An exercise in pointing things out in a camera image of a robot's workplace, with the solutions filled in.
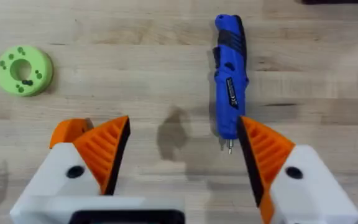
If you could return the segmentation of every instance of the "metal tip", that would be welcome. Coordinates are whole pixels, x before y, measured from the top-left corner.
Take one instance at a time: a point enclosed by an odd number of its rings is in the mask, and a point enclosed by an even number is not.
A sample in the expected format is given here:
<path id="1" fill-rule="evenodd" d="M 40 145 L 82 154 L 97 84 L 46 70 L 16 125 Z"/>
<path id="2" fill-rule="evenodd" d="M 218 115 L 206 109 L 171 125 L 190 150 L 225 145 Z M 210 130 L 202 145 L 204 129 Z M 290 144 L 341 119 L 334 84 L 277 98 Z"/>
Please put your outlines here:
<path id="1" fill-rule="evenodd" d="M 229 154 L 231 154 L 232 152 L 233 144 L 234 144 L 233 139 L 227 140 L 227 147 L 229 148 Z"/>

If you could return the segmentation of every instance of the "green ring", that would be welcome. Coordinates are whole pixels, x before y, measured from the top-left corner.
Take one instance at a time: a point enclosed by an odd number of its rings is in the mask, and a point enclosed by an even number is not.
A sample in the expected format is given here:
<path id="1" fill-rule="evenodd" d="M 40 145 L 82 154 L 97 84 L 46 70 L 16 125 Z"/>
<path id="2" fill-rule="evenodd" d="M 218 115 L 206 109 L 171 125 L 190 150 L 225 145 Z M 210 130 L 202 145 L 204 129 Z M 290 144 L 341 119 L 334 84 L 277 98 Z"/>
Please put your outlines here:
<path id="1" fill-rule="evenodd" d="M 25 85 L 15 73 L 20 62 L 26 60 L 31 65 L 30 75 L 26 80 L 32 85 Z M 0 86 L 17 96 L 34 96 L 41 93 L 52 81 L 53 68 L 47 54 L 41 50 L 18 45 L 8 49 L 0 57 Z"/>

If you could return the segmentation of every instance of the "wood grain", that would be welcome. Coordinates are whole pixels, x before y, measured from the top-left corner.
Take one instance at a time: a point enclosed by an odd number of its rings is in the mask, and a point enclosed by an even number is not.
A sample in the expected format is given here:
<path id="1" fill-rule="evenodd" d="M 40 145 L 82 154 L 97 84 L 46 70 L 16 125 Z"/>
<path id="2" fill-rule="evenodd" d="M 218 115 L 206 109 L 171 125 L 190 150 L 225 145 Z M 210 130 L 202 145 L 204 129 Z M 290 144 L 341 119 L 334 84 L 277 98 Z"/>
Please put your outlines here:
<path id="1" fill-rule="evenodd" d="M 48 153 L 59 121 L 128 114 L 119 195 L 178 196 L 188 223 L 261 223 L 244 160 L 214 127 L 213 20 L 243 18 L 247 113 L 312 145 L 358 206 L 358 6 L 294 0 L 0 0 L 0 55 L 49 54 L 47 91 L 0 89 L 0 223 Z"/>

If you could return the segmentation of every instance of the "black dot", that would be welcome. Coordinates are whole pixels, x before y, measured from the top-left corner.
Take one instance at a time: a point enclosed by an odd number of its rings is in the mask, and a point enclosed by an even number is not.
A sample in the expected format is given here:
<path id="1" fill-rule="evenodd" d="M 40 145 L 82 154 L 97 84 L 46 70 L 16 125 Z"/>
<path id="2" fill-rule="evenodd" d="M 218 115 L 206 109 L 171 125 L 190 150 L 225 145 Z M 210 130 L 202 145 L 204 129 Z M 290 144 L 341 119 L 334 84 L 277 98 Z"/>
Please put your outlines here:
<path id="1" fill-rule="evenodd" d="M 84 167 L 73 166 L 67 171 L 66 176 L 70 179 L 74 179 L 74 178 L 77 178 L 77 177 L 80 177 L 81 175 L 83 175 L 84 172 L 85 172 Z"/>
<path id="2" fill-rule="evenodd" d="M 288 176 L 290 176 L 291 178 L 300 180 L 303 178 L 303 173 L 301 170 L 299 170 L 296 167 L 287 167 L 285 169 L 285 172 L 287 173 Z"/>

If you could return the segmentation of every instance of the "glue gun label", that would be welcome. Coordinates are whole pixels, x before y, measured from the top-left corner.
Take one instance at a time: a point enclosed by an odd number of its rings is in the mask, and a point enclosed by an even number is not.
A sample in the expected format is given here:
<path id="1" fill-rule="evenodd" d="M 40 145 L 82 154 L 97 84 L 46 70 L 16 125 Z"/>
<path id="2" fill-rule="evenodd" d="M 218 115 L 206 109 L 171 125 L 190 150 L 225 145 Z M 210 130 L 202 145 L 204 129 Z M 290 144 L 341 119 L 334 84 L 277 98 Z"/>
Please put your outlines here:
<path id="1" fill-rule="evenodd" d="M 229 97 L 229 104 L 230 106 L 232 106 L 235 109 L 239 109 L 239 105 L 237 102 L 237 97 L 236 97 L 236 91 L 234 89 L 234 85 L 233 85 L 233 79 L 232 78 L 227 78 L 226 79 L 226 89 L 227 89 L 227 95 Z"/>

